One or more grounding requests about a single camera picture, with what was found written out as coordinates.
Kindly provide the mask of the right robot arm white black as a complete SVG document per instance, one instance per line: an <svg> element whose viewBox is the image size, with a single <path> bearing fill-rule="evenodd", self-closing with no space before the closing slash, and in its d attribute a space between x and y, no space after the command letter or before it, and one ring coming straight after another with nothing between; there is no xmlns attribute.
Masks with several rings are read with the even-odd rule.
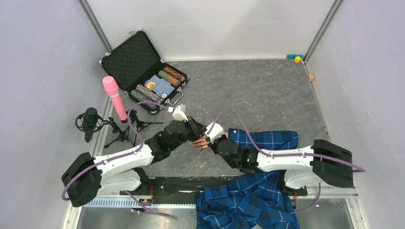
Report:
<svg viewBox="0 0 405 229"><path fill-rule="evenodd" d="M288 150L257 150L230 139L217 139L209 146L240 172L279 171L276 189L282 195L322 182L339 188L354 187L351 151L326 140L316 139L311 146Z"/></svg>

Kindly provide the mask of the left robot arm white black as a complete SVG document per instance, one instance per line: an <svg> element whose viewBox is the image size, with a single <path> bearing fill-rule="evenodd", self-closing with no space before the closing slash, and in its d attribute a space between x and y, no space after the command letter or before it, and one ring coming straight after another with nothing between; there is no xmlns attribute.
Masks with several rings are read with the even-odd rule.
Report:
<svg viewBox="0 0 405 229"><path fill-rule="evenodd" d="M173 120L161 131L139 145L106 156L82 153L72 162L61 177L64 185L62 200L73 207L81 207L94 198L121 191L145 194L150 181L141 167L160 162L187 141L202 137L206 126L192 117L186 121Z"/></svg>

